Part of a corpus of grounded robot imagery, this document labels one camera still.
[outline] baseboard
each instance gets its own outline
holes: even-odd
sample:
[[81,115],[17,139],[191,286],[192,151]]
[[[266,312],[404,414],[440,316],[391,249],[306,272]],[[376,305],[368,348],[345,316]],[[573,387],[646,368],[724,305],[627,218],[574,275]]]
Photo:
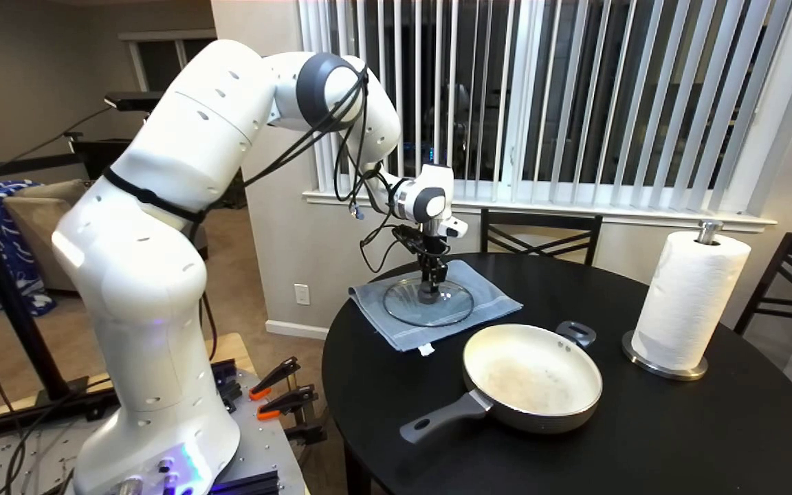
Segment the baseboard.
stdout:
[[276,335],[294,335],[294,339],[314,339],[314,341],[325,341],[325,335],[330,334],[328,328],[281,321],[281,319],[266,319],[264,330]]

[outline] table leg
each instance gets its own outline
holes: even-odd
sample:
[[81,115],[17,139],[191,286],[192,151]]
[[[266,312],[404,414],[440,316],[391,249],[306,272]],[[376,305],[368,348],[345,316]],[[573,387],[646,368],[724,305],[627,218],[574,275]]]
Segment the table leg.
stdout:
[[371,477],[360,466],[360,459],[345,447],[345,469],[347,469],[347,493],[350,495],[371,495]]

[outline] window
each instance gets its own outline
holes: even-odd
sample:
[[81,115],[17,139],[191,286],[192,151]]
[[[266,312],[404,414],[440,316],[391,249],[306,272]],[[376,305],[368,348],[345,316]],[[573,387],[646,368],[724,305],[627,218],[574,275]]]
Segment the window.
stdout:
[[140,92],[162,95],[214,33],[132,33],[129,48]]
[[[792,0],[301,5],[306,49],[357,56],[385,82],[397,173],[444,163],[456,203],[600,211],[727,210],[792,13]],[[316,155],[323,189],[330,156]]]

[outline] paper towel roll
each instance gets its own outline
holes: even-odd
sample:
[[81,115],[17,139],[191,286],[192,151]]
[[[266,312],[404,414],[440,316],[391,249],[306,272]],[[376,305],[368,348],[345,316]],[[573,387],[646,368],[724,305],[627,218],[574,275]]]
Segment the paper towel roll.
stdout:
[[702,364],[750,254],[730,238],[717,238],[717,246],[695,240],[695,231],[668,238],[633,335],[633,353],[668,372]]

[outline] dish towel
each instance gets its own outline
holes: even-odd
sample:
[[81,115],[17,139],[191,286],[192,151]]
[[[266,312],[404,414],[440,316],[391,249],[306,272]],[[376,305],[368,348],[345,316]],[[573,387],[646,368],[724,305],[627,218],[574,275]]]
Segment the dish towel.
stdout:
[[438,324],[438,328],[407,324],[387,313],[385,295],[394,283],[411,275],[419,279],[419,272],[401,272],[394,279],[383,279],[383,282],[350,290],[350,298],[356,299],[360,313],[397,353],[419,350],[420,354],[429,354],[434,341],[470,330],[477,324],[500,319],[523,309],[523,302],[511,299],[488,279],[482,279],[470,265],[456,258],[456,262],[449,262],[449,282],[470,293],[473,312],[463,321],[455,321],[455,324]]

